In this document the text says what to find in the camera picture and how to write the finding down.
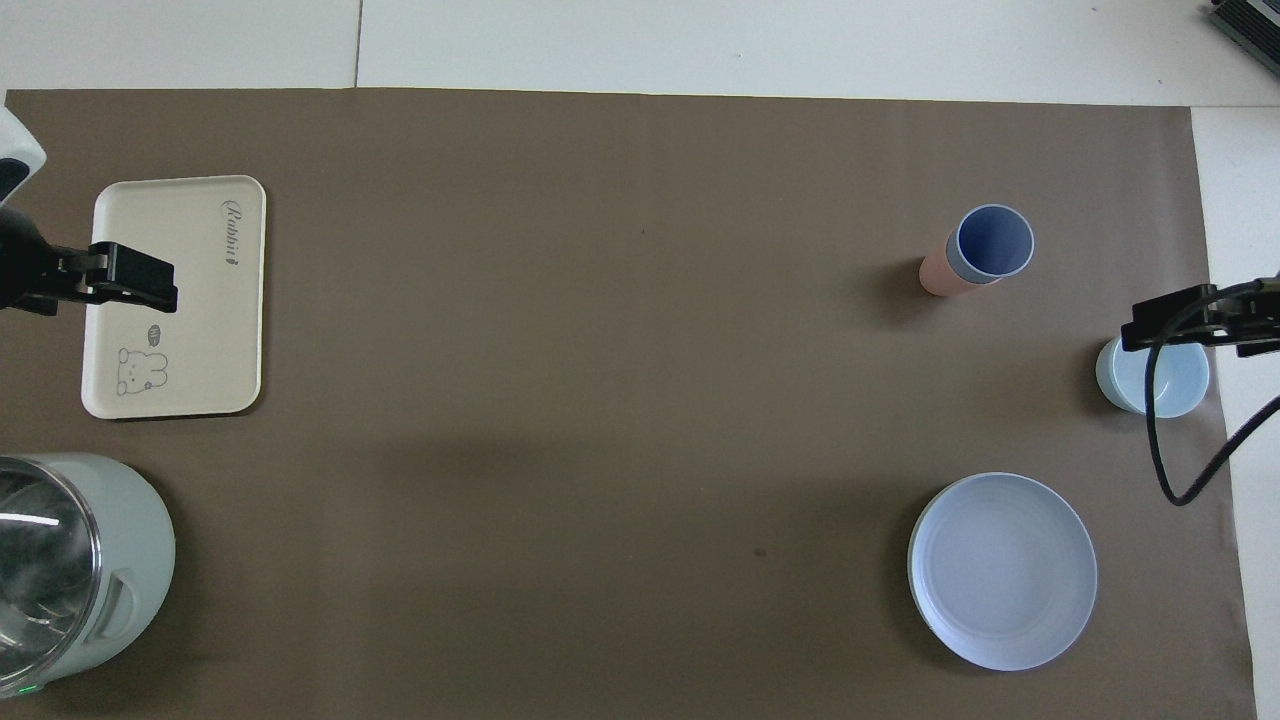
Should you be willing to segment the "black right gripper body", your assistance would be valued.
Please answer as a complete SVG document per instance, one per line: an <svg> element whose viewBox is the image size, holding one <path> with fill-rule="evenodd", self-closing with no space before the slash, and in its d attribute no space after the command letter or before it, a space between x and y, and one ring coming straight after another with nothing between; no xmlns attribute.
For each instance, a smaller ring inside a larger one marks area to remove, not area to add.
<svg viewBox="0 0 1280 720"><path fill-rule="evenodd" d="M1280 352L1280 275L1257 279L1251 292L1242 296L1240 305L1247 329L1240 357Z"/></svg>

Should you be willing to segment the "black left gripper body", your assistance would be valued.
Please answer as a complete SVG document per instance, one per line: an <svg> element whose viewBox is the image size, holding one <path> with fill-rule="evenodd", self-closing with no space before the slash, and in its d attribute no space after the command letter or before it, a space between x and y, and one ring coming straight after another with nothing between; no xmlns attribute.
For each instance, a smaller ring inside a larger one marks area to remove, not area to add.
<svg viewBox="0 0 1280 720"><path fill-rule="evenodd" d="M0 310L15 309L55 316L59 301L31 296L58 255L23 211L0 206Z"/></svg>

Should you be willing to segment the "blue ribbed cup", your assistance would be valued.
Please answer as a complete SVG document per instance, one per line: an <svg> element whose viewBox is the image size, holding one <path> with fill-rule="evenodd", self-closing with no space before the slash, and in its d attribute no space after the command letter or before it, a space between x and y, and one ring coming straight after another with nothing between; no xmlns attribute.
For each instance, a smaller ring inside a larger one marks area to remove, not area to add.
<svg viewBox="0 0 1280 720"><path fill-rule="evenodd" d="M986 204L968 211L943 247L946 266L973 284L992 284L1025 270L1036 233L1014 208Z"/></svg>

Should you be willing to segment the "pink cup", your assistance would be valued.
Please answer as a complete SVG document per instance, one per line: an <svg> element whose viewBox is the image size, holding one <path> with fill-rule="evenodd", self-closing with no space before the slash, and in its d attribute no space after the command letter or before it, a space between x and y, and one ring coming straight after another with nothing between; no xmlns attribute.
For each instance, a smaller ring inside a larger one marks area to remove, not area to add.
<svg viewBox="0 0 1280 720"><path fill-rule="evenodd" d="M959 275L945 249L936 249L922 260L918 279L922 288L936 297L956 297L998 283L998 279L975 283Z"/></svg>

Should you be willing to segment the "cream rabbit print tray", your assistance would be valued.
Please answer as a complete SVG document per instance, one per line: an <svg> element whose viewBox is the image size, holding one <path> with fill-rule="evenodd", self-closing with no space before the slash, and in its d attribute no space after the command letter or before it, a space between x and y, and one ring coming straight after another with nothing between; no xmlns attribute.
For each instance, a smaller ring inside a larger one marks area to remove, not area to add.
<svg viewBox="0 0 1280 720"><path fill-rule="evenodd" d="M127 181L93 208L93 241L170 263L173 313L86 311L81 401L108 420L234 414L262 384L268 193L250 176Z"/></svg>

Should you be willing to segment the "light blue bowl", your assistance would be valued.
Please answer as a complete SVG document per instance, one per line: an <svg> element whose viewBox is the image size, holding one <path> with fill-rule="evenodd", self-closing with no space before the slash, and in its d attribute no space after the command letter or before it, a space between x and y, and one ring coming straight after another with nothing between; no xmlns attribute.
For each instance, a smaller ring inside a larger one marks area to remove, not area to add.
<svg viewBox="0 0 1280 720"><path fill-rule="evenodd" d="M1103 345L1094 360L1094 379L1111 405L1125 413L1146 413L1149 355L1149 348L1124 348L1119 336ZM1158 419L1178 418L1196 410L1207 395L1210 379L1210 360L1202 346L1164 346L1155 365L1155 415Z"/></svg>

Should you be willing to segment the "mint green electric pot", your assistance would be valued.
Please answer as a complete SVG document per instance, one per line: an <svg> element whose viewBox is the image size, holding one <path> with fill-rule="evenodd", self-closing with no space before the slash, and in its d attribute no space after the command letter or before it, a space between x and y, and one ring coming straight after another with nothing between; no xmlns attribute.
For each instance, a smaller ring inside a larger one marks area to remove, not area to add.
<svg viewBox="0 0 1280 720"><path fill-rule="evenodd" d="M61 478L82 500L99 557L95 602L76 643L45 673L0 700L87 671L132 644L157 615L172 585L177 539L166 505L134 469L95 454L19 454Z"/></svg>

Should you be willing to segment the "grey ridged device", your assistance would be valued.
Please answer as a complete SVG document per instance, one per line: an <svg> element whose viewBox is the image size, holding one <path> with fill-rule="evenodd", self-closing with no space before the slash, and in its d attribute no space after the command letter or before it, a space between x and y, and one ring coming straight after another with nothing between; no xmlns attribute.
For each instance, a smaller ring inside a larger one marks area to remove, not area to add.
<svg viewBox="0 0 1280 720"><path fill-rule="evenodd" d="M1280 67L1280 0L1210 0L1210 22L1268 67Z"/></svg>

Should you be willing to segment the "glass pot lid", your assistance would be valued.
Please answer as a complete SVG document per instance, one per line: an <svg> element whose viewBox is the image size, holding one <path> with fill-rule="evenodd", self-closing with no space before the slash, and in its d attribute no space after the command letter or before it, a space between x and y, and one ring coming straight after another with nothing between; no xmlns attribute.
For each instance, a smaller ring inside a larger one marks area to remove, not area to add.
<svg viewBox="0 0 1280 720"><path fill-rule="evenodd" d="M0 457L0 693L45 673L76 643L97 571L81 497L33 462Z"/></svg>

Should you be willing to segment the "pale blue plate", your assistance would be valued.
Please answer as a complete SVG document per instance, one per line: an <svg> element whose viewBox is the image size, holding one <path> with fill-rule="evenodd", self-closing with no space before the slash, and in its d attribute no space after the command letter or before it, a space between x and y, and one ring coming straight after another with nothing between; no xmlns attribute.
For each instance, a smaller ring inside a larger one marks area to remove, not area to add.
<svg viewBox="0 0 1280 720"><path fill-rule="evenodd" d="M947 484L922 510L906 559L934 637L986 670L1055 661L1087 629L1100 588L1092 538L1047 484L1009 471Z"/></svg>

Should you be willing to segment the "brown paper table mat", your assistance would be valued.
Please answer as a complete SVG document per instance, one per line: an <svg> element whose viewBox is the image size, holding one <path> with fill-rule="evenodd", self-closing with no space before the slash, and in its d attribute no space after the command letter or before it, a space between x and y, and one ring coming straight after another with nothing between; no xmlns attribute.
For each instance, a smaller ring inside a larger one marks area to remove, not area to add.
<svg viewBox="0 0 1280 720"><path fill-rule="evenodd" d="M1161 495L1094 359L1207 278L1178 108L588 94L9 92L15 204L84 245L119 181L268 191L239 416L100 421L83 311L0 313L0 454L148 478L172 591L0 720L1248 720L1231 482ZM986 204L1024 272L922 260ZM987 471L1100 569L1055 661L922 620L910 534Z"/></svg>

